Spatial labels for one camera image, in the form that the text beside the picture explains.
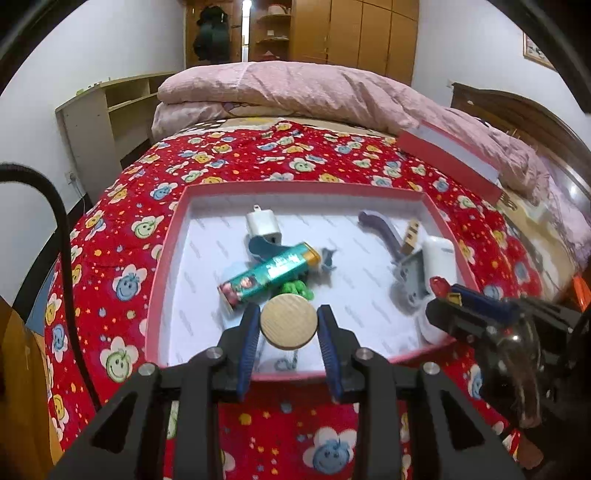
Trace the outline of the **small red gold object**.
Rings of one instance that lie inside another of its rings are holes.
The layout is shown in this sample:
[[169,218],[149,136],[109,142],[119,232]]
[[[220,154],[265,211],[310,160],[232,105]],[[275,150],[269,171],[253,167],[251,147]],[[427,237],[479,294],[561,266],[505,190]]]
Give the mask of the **small red gold object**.
[[463,305],[458,284],[450,284],[444,277],[434,276],[430,278],[430,288],[437,298],[459,306]]

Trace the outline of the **white earbuds case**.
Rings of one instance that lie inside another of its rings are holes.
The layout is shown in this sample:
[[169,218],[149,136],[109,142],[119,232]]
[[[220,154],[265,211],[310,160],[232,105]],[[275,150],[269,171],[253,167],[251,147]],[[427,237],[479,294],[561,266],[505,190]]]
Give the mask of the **white earbuds case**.
[[456,252],[451,240],[429,236],[422,244],[422,253],[427,281],[441,277],[450,284],[457,282]]

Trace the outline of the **grey square plastic plate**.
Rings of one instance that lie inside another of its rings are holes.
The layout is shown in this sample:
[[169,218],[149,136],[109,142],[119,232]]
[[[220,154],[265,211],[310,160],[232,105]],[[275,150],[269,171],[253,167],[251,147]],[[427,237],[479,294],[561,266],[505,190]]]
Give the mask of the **grey square plastic plate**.
[[405,314],[416,312],[428,297],[423,251],[419,250],[401,259],[394,266],[392,298]]

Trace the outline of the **teal and yellow lighter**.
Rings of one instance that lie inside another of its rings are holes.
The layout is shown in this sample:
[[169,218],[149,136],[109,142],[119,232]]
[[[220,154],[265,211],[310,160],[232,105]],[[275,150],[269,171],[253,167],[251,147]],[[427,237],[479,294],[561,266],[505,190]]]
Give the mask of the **teal and yellow lighter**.
[[297,280],[321,264],[321,255],[308,243],[301,242],[287,252],[253,266],[217,286],[221,298],[230,309],[259,298],[285,282]]

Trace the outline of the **round wooden disc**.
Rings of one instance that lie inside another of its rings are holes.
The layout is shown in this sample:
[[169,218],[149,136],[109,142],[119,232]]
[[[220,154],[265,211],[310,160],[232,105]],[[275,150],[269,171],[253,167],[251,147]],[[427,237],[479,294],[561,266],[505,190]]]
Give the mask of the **round wooden disc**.
[[318,330],[314,306],[296,294],[271,298],[260,312],[260,330],[274,347],[297,350],[311,341]]

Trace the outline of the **notched wooden block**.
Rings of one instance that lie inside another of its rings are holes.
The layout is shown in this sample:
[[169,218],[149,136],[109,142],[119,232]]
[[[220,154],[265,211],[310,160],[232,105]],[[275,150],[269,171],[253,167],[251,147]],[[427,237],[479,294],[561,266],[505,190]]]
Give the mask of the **notched wooden block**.
[[401,244],[401,253],[404,256],[411,255],[418,243],[418,234],[420,230],[420,222],[417,219],[411,219],[407,225],[407,229]]

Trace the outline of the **green monster toy figure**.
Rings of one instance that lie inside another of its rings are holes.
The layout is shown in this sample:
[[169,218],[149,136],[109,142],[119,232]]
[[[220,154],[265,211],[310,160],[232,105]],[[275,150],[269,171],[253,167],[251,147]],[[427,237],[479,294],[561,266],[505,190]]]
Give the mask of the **green monster toy figure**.
[[280,287],[280,294],[293,294],[301,296],[308,301],[311,301],[315,298],[314,292],[308,288],[307,284],[304,283],[303,280],[285,282],[283,286]]

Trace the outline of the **purple-grey curved plastic handle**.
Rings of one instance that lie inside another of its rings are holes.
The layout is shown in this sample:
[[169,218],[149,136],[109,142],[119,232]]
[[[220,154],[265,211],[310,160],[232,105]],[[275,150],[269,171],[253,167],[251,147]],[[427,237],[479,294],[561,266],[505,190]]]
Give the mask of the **purple-grey curved plastic handle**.
[[358,215],[358,221],[362,227],[375,231],[381,237],[393,257],[394,264],[403,260],[403,240],[388,217],[377,211],[362,210]]

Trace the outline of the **blue curved plastic clip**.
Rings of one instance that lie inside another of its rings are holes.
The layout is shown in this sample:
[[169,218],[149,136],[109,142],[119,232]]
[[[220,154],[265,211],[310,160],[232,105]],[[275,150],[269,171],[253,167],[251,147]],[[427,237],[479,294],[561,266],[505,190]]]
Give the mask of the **blue curved plastic clip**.
[[[263,236],[253,236],[247,242],[247,251],[253,259],[259,262],[270,260],[276,255],[283,254],[290,249],[290,246],[284,246],[266,240]],[[321,255],[320,269],[322,272],[332,272],[335,270],[334,255],[337,250],[322,247],[315,249]]]

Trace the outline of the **white usb charger plug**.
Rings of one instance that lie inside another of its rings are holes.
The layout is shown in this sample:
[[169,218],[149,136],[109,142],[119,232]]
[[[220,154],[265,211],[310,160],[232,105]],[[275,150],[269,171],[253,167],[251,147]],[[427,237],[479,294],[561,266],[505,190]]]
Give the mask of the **white usb charger plug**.
[[245,215],[245,219],[249,237],[260,236],[270,243],[281,243],[283,234],[281,234],[280,224],[273,210],[263,209],[259,205],[254,205],[252,212]]

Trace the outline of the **red shallow cardboard box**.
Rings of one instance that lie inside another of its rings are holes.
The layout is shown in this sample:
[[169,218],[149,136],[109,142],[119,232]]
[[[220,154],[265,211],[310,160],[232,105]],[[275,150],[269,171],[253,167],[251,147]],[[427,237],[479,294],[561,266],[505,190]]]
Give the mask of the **red shallow cardboard box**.
[[145,357],[188,361],[247,303],[295,293],[393,361],[446,343],[428,324],[433,276],[474,288],[450,227],[424,193],[353,184],[197,185],[181,195],[156,268]]

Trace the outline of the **red flower-pattern bedspread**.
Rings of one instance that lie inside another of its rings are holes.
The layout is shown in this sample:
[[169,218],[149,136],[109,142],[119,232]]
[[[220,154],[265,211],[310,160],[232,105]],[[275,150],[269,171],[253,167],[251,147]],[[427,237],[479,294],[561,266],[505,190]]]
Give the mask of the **red flower-pattern bedspread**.
[[[353,183],[427,194],[459,243],[478,286],[503,298],[540,295],[541,281],[501,213],[395,139],[281,121],[264,129],[177,134],[125,169],[73,228],[71,264],[80,345],[107,402],[144,360],[148,299],[173,213],[190,186],[238,181]],[[273,385],[221,408],[222,471],[228,479],[347,479],[353,406],[324,386]]]

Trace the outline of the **red box lid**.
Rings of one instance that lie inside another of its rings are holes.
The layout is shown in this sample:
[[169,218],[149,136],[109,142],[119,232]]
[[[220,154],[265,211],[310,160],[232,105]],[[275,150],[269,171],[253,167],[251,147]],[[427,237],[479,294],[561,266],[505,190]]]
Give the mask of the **red box lid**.
[[397,145],[430,163],[455,181],[496,205],[503,194],[498,185],[500,164],[435,125],[424,122],[401,132]]

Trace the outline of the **dark wooden headboard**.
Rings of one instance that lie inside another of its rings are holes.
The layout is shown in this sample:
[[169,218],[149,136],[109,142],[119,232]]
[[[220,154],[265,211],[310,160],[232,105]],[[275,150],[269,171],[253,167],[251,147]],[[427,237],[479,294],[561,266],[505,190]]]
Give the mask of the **dark wooden headboard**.
[[530,145],[561,191],[590,211],[590,148],[558,116],[517,94],[455,82],[451,106]]

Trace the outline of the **orange wooden desk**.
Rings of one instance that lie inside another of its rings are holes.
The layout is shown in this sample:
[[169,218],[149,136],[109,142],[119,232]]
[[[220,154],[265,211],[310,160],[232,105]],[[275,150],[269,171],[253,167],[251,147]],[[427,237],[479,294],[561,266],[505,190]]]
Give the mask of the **orange wooden desk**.
[[47,407],[44,357],[34,333],[1,302],[1,477],[46,479],[61,456]]

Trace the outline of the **beige wooden shelf unit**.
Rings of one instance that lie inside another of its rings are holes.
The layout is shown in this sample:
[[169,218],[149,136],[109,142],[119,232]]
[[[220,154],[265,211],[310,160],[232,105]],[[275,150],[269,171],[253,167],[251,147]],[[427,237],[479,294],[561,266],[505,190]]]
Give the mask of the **beige wooden shelf unit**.
[[97,202],[153,143],[157,91],[170,72],[100,82],[55,109],[77,177]]

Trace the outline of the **pink folded quilt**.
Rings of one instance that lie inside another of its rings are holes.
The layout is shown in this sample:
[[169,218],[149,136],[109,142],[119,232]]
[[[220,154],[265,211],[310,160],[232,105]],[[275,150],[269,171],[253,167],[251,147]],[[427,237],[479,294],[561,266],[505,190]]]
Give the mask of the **pink folded quilt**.
[[497,164],[502,182],[534,202],[546,199],[554,185],[547,166],[523,141],[370,71],[283,61],[196,66],[167,78],[157,99],[151,126],[156,139],[193,122],[214,119],[225,103],[355,124],[391,135],[428,123]]

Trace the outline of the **wooden wardrobe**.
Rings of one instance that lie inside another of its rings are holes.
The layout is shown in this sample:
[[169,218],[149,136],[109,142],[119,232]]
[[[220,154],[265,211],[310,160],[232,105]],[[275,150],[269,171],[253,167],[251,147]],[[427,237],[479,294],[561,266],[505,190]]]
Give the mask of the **wooden wardrobe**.
[[193,45],[223,16],[230,62],[283,60],[342,65],[405,84],[413,79],[418,1],[186,1],[185,65],[206,64]]

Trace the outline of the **dark green hanging bag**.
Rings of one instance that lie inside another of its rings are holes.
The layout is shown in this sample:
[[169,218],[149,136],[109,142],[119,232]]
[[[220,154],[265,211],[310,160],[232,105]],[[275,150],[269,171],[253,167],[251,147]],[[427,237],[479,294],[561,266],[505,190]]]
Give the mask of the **dark green hanging bag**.
[[200,11],[192,49],[202,62],[223,64],[230,61],[228,14],[221,7],[208,5]]

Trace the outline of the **framed wall picture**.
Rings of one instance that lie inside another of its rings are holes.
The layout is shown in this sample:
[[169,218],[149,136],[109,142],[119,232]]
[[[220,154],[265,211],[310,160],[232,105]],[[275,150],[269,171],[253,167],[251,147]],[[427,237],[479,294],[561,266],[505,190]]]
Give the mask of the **framed wall picture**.
[[538,65],[542,65],[551,70],[556,70],[544,52],[526,33],[523,33],[523,57]]

